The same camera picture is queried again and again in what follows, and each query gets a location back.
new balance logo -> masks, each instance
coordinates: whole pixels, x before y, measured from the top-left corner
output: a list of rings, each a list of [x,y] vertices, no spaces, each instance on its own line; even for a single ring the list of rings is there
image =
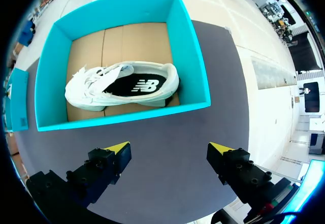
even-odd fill
[[[147,82],[144,79],[140,79],[137,85],[131,91],[138,92],[140,90],[141,92],[153,92],[157,89],[158,84],[159,81],[155,79],[148,79]]]

cable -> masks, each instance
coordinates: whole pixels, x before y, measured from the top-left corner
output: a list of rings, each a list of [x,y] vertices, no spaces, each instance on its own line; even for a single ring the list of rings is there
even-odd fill
[[[295,215],[295,216],[299,216],[300,215],[300,212],[285,212],[285,213],[281,213],[281,214],[277,214],[277,215],[273,215],[273,216],[270,216],[270,217],[265,217],[265,218],[262,218],[261,220],[258,220],[256,222],[253,222],[253,224],[264,224],[268,221],[271,221],[271,220],[279,220],[280,222],[283,221],[283,219],[287,216],[287,215]]]

turquoise box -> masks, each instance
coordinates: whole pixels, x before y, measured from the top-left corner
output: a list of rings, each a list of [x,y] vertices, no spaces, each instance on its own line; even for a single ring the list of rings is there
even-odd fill
[[[68,122],[64,92],[73,40],[103,29],[145,22],[167,24],[173,64],[181,80],[180,105]],[[121,123],[197,110],[210,105],[201,49],[182,0],[97,0],[57,20],[46,39],[35,85],[38,131]]]

person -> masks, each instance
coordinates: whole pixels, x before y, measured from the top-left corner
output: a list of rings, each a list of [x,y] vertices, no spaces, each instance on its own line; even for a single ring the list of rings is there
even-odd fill
[[[302,92],[299,95],[309,94],[309,92],[310,92],[310,89],[309,88],[299,88],[299,89],[302,90]]]

cardboard box bottom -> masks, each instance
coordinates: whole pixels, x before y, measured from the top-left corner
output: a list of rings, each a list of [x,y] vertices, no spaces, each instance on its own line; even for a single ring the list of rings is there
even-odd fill
[[[139,23],[101,30],[73,41],[67,83],[81,67],[106,67],[128,60],[173,63],[166,23]],[[179,105],[177,93],[168,106]],[[68,121],[85,120],[157,109],[135,103],[106,107],[93,112],[67,102]]]

